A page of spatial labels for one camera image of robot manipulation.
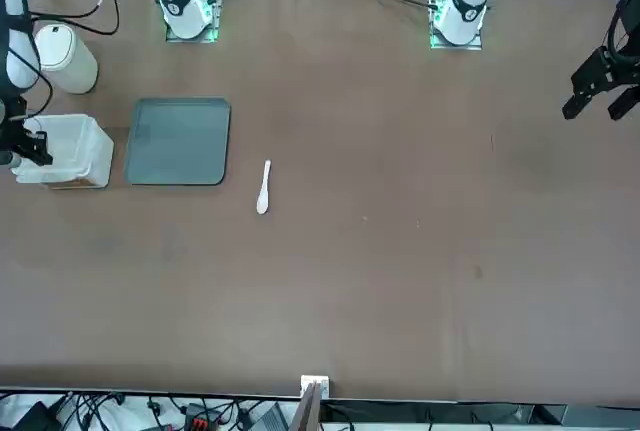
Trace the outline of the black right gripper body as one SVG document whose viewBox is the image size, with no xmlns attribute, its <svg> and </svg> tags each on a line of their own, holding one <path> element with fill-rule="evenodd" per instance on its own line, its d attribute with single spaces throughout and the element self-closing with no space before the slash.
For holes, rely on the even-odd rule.
<svg viewBox="0 0 640 431">
<path fill-rule="evenodd" d="M 1 150 L 23 152 L 27 141 L 24 121 L 27 103 L 21 97 L 1 98 Z"/>
</svg>

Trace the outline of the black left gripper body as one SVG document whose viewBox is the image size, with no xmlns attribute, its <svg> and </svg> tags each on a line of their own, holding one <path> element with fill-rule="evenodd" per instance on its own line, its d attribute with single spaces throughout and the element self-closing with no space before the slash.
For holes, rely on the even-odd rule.
<svg viewBox="0 0 640 431">
<path fill-rule="evenodd" d="M 626 44 L 619 48 L 615 34 L 622 23 Z M 639 58 L 639 0 L 619 0 L 607 32 L 607 49 L 613 59 Z"/>
</svg>

